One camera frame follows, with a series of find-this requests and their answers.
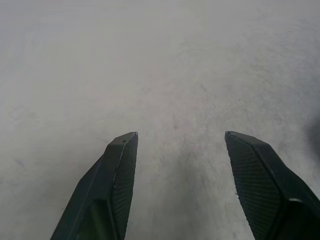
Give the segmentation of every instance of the ground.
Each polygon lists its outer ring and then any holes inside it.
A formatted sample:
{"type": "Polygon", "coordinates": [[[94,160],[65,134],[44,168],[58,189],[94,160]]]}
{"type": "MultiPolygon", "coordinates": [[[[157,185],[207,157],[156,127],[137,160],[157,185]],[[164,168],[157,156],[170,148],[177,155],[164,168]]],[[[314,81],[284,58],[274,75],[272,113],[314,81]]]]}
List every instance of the ground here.
{"type": "Polygon", "coordinates": [[[49,239],[82,175],[138,131],[126,240],[253,240],[225,131],[320,197],[320,1],[4,0],[0,239],[49,239]]]}

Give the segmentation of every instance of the concrete floor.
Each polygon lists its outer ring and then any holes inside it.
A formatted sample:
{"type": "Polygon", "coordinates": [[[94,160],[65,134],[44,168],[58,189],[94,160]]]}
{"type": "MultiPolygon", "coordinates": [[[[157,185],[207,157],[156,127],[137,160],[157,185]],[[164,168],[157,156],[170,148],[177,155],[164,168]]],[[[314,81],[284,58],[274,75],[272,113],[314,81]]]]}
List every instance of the concrete floor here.
{"type": "Polygon", "coordinates": [[[0,239],[49,239],[113,138],[139,132],[126,240],[252,240],[226,130],[320,197],[320,1],[4,0],[0,239]]]}

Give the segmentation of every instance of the gray floor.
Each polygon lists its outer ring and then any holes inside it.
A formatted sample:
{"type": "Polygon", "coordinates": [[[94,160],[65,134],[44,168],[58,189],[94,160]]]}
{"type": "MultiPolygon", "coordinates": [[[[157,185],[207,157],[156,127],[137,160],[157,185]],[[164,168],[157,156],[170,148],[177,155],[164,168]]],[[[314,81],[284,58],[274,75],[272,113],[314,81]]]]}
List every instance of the gray floor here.
{"type": "Polygon", "coordinates": [[[252,240],[224,142],[256,136],[320,197],[320,1],[4,0],[0,239],[49,239],[139,133],[127,240],[252,240]]]}

